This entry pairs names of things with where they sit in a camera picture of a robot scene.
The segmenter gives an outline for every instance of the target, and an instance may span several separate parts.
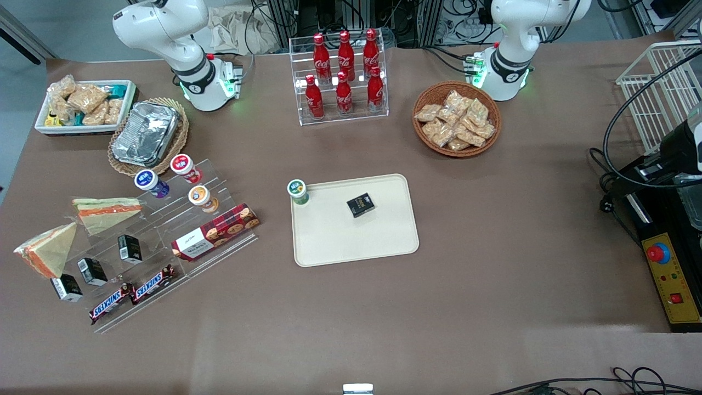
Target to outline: brown table surface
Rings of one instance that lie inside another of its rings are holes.
[[[655,39],[544,45],[529,84],[499,104],[499,141],[468,160],[434,153],[412,129],[418,94],[458,77],[430,54],[389,51],[389,117],[304,128],[288,57],[261,56],[240,100],[212,113],[188,105],[185,147],[257,211],[260,239],[105,335],[12,249],[66,223],[72,195],[136,191],[108,165],[109,137],[33,131],[0,212],[0,388],[338,394],[371,382],[377,394],[488,394],[611,377],[615,365],[702,387],[702,336],[668,333],[642,253],[598,211],[600,172],[587,155],[622,103],[614,79]],[[142,98],[186,104],[160,61],[49,64],[51,81],[68,72],[131,79]],[[618,130],[614,145],[626,148],[617,140],[634,129]],[[416,253],[295,264],[290,179],[390,173],[409,182]]]

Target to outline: sandwich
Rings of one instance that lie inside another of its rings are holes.
[[[96,235],[141,211],[139,200],[131,197],[74,199],[73,207],[89,235]]]
[[[62,225],[25,241],[15,254],[44,277],[59,278],[75,235],[76,224]]]

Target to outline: coca-cola bottle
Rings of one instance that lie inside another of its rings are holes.
[[[329,51],[324,46],[324,36],[321,33],[314,35],[314,53],[312,54],[314,69],[317,71],[319,85],[331,85],[331,65],[329,64]]]
[[[366,46],[363,48],[363,78],[368,81],[371,77],[371,67],[378,65],[378,44],[376,30],[366,30]]]
[[[380,67],[371,67],[368,80],[368,111],[380,112],[383,109],[383,80],[380,79]]]
[[[339,85],[336,86],[336,107],[339,110],[339,116],[346,118],[353,112],[351,86],[346,80],[345,72],[340,71],[336,76],[339,77]]]
[[[307,88],[305,96],[307,97],[307,106],[310,108],[312,119],[319,121],[324,117],[324,104],[322,103],[322,91],[314,84],[314,75],[307,75]]]
[[[339,46],[339,70],[346,73],[346,78],[349,81],[353,81],[356,78],[356,71],[354,70],[353,48],[349,44],[349,38],[351,38],[351,34],[348,31],[342,30],[339,33],[339,39],[341,40],[341,45]]]

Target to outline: floor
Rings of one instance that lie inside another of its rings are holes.
[[[220,5],[224,0],[212,0]],[[153,59],[151,53],[124,46],[112,30],[112,15],[126,5],[123,1],[55,0],[45,7],[40,0],[3,0],[20,22],[59,57],[78,61]],[[631,19],[617,15],[623,38],[639,33]],[[605,12],[593,5],[584,19],[574,22],[560,41],[599,41],[615,39]],[[46,71],[0,40],[0,205],[18,162],[22,147],[32,130],[41,105]]]

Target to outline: emergency stop button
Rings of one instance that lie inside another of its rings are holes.
[[[662,242],[657,242],[646,249],[646,256],[650,260],[664,265],[670,261],[670,249],[668,249],[668,246]]]

